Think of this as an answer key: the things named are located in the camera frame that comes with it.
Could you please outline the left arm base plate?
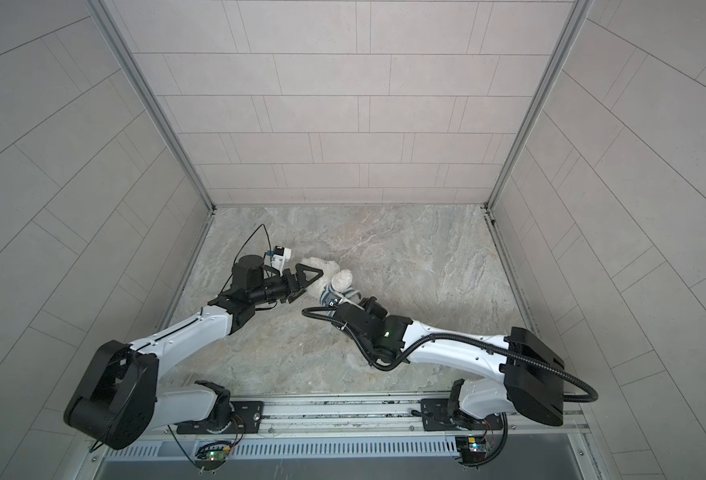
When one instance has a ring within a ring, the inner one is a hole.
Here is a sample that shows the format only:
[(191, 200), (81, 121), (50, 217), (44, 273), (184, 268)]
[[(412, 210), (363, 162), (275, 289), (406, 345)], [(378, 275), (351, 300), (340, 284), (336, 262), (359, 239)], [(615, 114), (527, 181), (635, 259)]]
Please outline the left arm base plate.
[(232, 401), (226, 420), (189, 421), (176, 424), (176, 433), (182, 435), (257, 434), (264, 413), (262, 401)]

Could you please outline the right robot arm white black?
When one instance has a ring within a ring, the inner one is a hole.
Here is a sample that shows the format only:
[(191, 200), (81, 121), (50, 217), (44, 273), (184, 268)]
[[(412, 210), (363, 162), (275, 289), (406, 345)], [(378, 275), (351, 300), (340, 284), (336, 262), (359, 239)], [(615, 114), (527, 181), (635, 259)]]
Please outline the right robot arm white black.
[(368, 299), (343, 303), (331, 319), (382, 368), (409, 362), (436, 364), (476, 375), (452, 387), (450, 414), (480, 421), (492, 414), (518, 413), (548, 426), (563, 424), (563, 359), (533, 332), (514, 327), (507, 335), (470, 335), (439, 329), (409, 317), (390, 315)]

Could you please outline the white plush teddy bear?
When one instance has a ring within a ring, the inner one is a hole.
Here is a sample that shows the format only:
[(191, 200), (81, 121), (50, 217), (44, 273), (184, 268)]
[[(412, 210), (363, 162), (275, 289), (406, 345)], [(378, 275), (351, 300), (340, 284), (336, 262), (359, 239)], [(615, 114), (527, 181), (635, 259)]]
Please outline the white plush teddy bear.
[(354, 277), (352, 272), (349, 269), (342, 269), (335, 261), (327, 261), (317, 257), (309, 257), (303, 258), (301, 263), (320, 268), (324, 271), (323, 277), (307, 289), (308, 294), (316, 298), (318, 302), (323, 289), (329, 283), (332, 283), (336, 288), (349, 286), (353, 287)]

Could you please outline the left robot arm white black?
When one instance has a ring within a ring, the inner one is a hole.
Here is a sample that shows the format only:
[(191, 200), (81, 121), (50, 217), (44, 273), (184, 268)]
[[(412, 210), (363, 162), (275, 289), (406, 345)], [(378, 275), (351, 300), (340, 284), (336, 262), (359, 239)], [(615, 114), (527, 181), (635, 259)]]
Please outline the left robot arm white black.
[(211, 381), (179, 389), (159, 387), (160, 378), (207, 345), (222, 340), (254, 317), (259, 306), (292, 303), (324, 275), (297, 264), (278, 270), (259, 255), (232, 267), (229, 288), (191, 317), (130, 343), (111, 340), (92, 357), (65, 408), (65, 424), (96, 446), (123, 449), (146, 431), (183, 424), (197, 433), (234, 425), (231, 394)]

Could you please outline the blue white striped knit sweater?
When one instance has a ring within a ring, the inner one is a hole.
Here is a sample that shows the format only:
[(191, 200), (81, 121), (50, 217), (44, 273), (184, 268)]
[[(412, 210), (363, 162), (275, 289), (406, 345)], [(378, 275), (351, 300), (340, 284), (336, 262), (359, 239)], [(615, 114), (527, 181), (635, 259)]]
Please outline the blue white striped knit sweater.
[(325, 307), (338, 307), (343, 303), (359, 305), (363, 300), (361, 292), (352, 286), (336, 288), (329, 283), (322, 291), (319, 302)]

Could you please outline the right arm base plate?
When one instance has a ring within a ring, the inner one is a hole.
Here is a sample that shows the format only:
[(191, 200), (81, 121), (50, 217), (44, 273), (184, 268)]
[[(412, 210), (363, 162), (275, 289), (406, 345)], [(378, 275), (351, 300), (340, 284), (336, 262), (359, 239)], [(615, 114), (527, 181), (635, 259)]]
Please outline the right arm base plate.
[(450, 407), (448, 398), (423, 398), (420, 400), (420, 406), (411, 411), (411, 415), (421, 421), (426, 432), (503, 430), (503, 419), (500, 415), (491, 414), (479, 420), (459, 408)]

